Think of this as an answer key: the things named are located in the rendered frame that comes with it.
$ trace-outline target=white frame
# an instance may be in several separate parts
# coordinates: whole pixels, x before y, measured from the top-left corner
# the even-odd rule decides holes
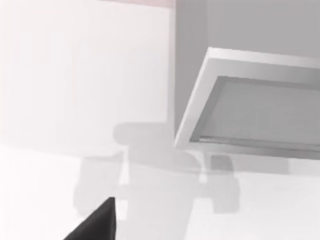
[[[319,158],[320,151],[241,146],[235,143],[191,142],[208,98],[217,87],[218,76],[308,84],[320,88],[320,59],[209,47],[200,68],[189,102],[178,128],[174,144],[178,149],[258,154],[275,157]]]

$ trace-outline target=dark pointed object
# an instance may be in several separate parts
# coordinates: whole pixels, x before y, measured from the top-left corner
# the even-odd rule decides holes
[[[108,198],[64,240],[115,240],[116,199]]]

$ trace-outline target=black object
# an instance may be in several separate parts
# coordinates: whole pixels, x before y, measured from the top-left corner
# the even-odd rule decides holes
[[[108,198],[64,240],[115,240],[116,199]]]

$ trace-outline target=recessed panel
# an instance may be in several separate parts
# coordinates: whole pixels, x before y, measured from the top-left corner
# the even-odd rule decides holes
[[[192,140],[292,149],[320,146],[320,88],[219,76]]]

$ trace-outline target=white wall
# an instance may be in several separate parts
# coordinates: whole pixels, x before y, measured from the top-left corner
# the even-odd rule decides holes
[[[119,240],[319,239],[318,161],[172,147],[170,10],[0,11],[0,239],[63,239],[110,196]]]

